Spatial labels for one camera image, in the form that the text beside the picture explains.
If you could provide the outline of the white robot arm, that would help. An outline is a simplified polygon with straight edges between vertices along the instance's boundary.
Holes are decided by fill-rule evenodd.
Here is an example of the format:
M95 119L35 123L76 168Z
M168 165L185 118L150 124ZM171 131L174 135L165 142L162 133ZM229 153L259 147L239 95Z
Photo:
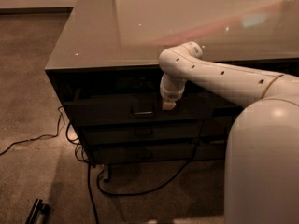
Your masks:
M299 79L206 62L194 42L164 50L160 93L175 106L192 82L242 107L225 155L225 224L299 224Z

